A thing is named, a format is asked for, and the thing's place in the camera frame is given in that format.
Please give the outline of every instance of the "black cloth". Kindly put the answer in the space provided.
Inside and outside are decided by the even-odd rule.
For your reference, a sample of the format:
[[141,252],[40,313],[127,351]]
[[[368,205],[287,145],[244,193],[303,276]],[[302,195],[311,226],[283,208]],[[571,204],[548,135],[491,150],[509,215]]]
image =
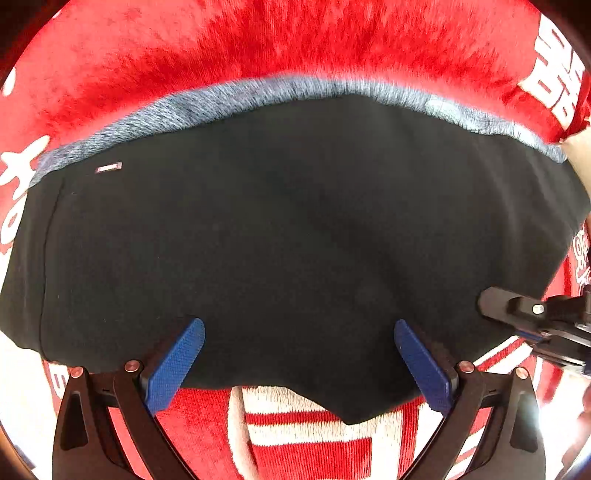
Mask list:
[[356,423],[417,394],[397,319],[476,359],[512,333],[479,292],[540,297],[588,211],[568,163],[512,138],[360,96],[269,106],[47,175],[0,327],[108,371],[192,314],[185,386],[282,385]]

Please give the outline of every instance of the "silver screw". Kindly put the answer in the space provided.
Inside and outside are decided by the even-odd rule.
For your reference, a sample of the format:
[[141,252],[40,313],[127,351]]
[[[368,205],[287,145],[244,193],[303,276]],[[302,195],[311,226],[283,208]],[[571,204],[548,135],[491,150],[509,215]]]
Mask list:
[[468,360],[462,360],[457,366],[459,366],[460,370],[465,374],[471,374],[475,369],[474,364]]
[[515,375],[517,375],[520,379],[525,380],[530,376],[530,373],[523,367],[517,367],[515,369]]
[[130,360],[125,364],[125,371],[132,374],[139,370],[139,362],[137,360]]
[[84,368],[83,367],[74,367],[72,369],[72,371],[70,372],[70,376],[72,378],[80,378],[83,374],[84,374]]

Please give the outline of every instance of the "small red and white tag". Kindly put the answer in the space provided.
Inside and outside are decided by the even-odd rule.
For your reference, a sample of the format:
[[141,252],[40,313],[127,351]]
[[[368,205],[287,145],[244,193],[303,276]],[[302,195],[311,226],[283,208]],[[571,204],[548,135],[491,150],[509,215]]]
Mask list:
[[104,165],[102,167],[98,167],[95,170],[95,173],[104,173],[106,171],[112,170],[121,170],[123,168],[123,162],[112,163],[111,165]]

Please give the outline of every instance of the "blue rubber fingertip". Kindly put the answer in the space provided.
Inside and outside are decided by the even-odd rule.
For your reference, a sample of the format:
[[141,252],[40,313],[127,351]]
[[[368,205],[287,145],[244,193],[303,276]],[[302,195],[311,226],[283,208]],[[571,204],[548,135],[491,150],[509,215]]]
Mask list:
[[194,319],[154,371],[145,393],[152,415],[166,410],[205,343],[205,325]]
[[394,342],[429,407],[446,416],[453,407],[450,379],[405,320],[396,322]]

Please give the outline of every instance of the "folded black fabric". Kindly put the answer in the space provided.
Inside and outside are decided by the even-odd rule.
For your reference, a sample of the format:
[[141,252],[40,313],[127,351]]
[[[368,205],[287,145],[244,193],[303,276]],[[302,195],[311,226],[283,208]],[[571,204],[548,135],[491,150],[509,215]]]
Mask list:
[[541,296],[588,210],[568,163],[512,138],[359,96],[269,106],[47,175],[0,328],[108,371],[192,314],[186,386],[282,385],[356,423],[417,393],[397,319],[476,359],[511,334],[478,293]]

